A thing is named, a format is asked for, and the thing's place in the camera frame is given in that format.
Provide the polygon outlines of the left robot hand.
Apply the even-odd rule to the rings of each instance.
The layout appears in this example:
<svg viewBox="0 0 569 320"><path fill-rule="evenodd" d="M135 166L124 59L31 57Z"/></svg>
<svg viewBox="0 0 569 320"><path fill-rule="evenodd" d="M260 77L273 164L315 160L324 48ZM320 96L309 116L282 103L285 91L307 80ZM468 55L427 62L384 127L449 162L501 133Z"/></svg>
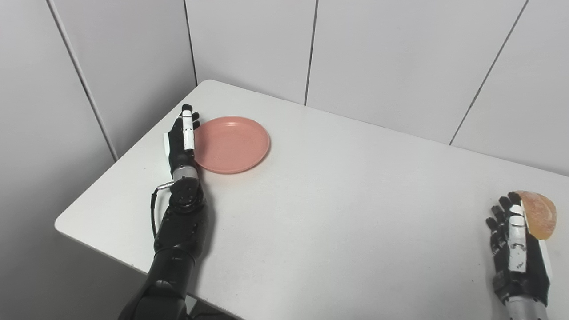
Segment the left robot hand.
<svg viewBox="0 0 569 320"><path fill-rule="evenodd" d="M195 130L201 125L200 114L189 104L183 104L181 112L167 134L168 163L171 174L185 167L196 167Z"/></svg>

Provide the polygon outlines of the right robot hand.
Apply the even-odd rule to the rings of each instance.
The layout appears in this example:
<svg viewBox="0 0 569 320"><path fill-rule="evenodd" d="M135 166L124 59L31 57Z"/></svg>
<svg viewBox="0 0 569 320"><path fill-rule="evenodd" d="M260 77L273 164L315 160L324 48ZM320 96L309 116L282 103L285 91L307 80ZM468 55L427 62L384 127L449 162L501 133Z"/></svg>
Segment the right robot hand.
<svg viewBox="0 0 569 320"><path fill-rule="evenodd" d="M529 231L529 216L520 193L510 191L491 208L485 222L490 230L490 251L496 274L492 278L494 294L502 304L515 296L528 296L547 307L549 274L543 246Z"/></svg>

